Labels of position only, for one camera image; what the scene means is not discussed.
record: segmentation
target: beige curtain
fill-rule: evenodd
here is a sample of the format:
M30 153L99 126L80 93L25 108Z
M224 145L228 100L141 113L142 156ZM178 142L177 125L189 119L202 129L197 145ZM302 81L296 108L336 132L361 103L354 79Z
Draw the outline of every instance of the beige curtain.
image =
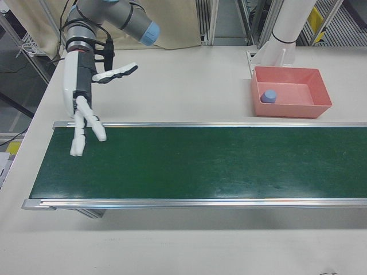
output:
M57 26L60 24L60 15L66 1L45 0ZM58 36L51 28L39 0L5 0L5 2L39 47L49 57L53 57L56 54ZM63 22L73 2L69 1ZM147 15L161 28L156 46L178 49L201 44L195 0L140 0L140 3ZM116 50L147 48L108 23L105 23L104 27L111 33ZM104 40L103 32L98 35L98 39Z

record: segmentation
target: conveyor leg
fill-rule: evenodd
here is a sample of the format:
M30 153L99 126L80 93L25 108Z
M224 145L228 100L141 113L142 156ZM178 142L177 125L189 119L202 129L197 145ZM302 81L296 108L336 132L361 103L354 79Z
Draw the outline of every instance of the conveyor leg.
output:
M104 213L106 212L105 209L80 209L78 208L78 209L73 209L73 210L76 210L92 219L100 219L103 217Z

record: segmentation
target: green conveyor belt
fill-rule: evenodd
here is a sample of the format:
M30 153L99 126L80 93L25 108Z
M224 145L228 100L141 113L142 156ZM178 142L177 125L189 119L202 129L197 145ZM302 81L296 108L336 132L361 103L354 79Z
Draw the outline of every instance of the green conveyor belt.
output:
M30 198L367 198L367 128L56 128Z

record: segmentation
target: metal frame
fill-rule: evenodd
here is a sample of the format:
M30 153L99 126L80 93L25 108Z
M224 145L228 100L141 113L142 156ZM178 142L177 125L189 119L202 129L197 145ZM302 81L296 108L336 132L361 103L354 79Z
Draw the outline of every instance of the metal frame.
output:
M34 113L28 110L27 108L23 107L21 104L15 102L10 97L6 96L1 90L0 90L0 99L4 101L6 104L9 104L13 108L17 109L27 117L30 117L31 119L34 117Z
M56 121L53 124L53 129L55 128L73 128L75 126L74 122L70 121ZM196 123L188 123L188 122L146 122L146 123L115 123L115 122L107 122L103 123L103 126L108 128L131 128L131 127L180 127L180 128L194 128L194 127L357 127L357 128L366 128L366 122L215 122L215 123L207 123L207 122L196 122Z
M43 8L45 15L47 17L50 26L52 27L53 32L55 33L56 37L58 38L60 35L59 27L57 27L55 19L51 15L50 8L48 7L47 3L44 0L38 0L41 7ZM61 44L65 45L66 39L64 33L61 32Z
M279 198L279 199L26 199L25 210L76 210L90 218L101 218L107 209L262 209L270 207L366 208L367 198Z
M13 29L11 24L6 20L4 16L0 16L0 25L4 28L5 32L7 32L11 39L14 41L17 47L22 51L24 56L28 59L28 61L31 63L33 68L36 70L36 72L40 75L40 77L43 79L43 81L46 84L49 84L50 82L50 75L46 72L46 70L43 68L42 64L37 60L37 58L31 58L28 56L28 54L24 51L22 48L23 40L21 40L17 34L17 32Z
M237 0L236 4L237 4L237 9L239 11L239 16L242 19L242 27L244 29L244 32L246 33L247 41L249 42L248 46L254 45L255 44L254 39L251 34L250 25L248 23L249 14L248 14L245 0Z
M256 13L253 16L252 24L250 27L250 36L253 38L254 44L259 43L259 34L257 32L257 27L259 26L261 14L263 12L266 0L259 0L257 2Z
M209 27L209 39L208 45L214 45L214 38L216 35L216 23L217 23L217 16L218 16L218 7L219 7L219 0L212 1L212 13L210 14L210 27Z
M339 10L340 6L343 4L344 0L334 0L334 3L331 5L329 11L327 12L322 24L314 34L313 38L311 39L309 45L314 46L317 42L317 38L322 33L327 26L330 24L331 20L333 20L334 16L336 15L337 11Z
M258 49L264 46L264 44L270 39L271 32L273 31L282 4L283 0L272 0L263 31L261 32L259 43L257 44Z
M53 128L73 127L57 121ZM364 123L104 123L105 127L367 127ZM245 198L245 199L26 199L26 210L76 210L101 218L106 209L142 208L265 208L265 207L367 207L367 198Z

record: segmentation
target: blue bottle cap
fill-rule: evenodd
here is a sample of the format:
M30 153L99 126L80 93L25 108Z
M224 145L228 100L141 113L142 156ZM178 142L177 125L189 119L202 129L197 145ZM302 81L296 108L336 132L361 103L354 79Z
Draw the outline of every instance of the blue bottle cap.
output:
M142 38L140 39L140 43L151 46L154 42L158 39L159 34L161 33L161 29L159 26L152 21L148 29L143 34Z
M262 103L275 103L276 92L274 90L266 90L260 100Z

